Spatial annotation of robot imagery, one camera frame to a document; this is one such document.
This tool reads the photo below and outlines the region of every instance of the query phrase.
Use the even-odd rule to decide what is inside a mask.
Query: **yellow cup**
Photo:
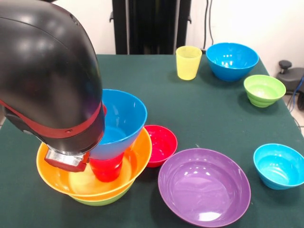
[[[177,75],[183,80],[195,78],[201,59],[202,51],[193,46],[182,46],[176,50]]]

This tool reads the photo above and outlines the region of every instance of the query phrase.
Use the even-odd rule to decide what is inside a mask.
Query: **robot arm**
[[[93,46],[77,19],[42,1],[0,1],[0,104],[49,146],[46,161],[83,171],[104,133]]]

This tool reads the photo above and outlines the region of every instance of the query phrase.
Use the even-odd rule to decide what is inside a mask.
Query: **purple bowl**
[[[251,198],[248,179],[229,157],[195,148],[176,153],[161,167],[161,197],[181,219],[201,227],[238,220]]]

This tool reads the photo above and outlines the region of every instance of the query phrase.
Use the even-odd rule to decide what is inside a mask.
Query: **white wall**
[[[115,54],[112,0],[57,0],[54,4],[72,13],[85,28],[98,54]]]
[[[206,0],[192,0],[187,45],[203,47]],[[86,29],[98,54],[115,54],[111,0],[58,0]],[[278,61],[304,67],[304,0],[213,0],[211,28],[215,43],[238,42],[253,48],[270,75]]]

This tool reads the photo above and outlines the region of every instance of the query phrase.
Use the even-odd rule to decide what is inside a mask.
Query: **blue cable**
[[[295,94],[301,88],[301,85],[302,85],[303,81],[304,81],[304,76],[301,78],[301,81],[300,81],[299,85],[297,86],[297,88],[295,89],[295,91],[293,93],[293,96],[292,96],[292,98],[293,98],[293,107],[292,107],[291,110],[289,110],[289,112],[292,112],[294,110],[294,108],[295,108]]]

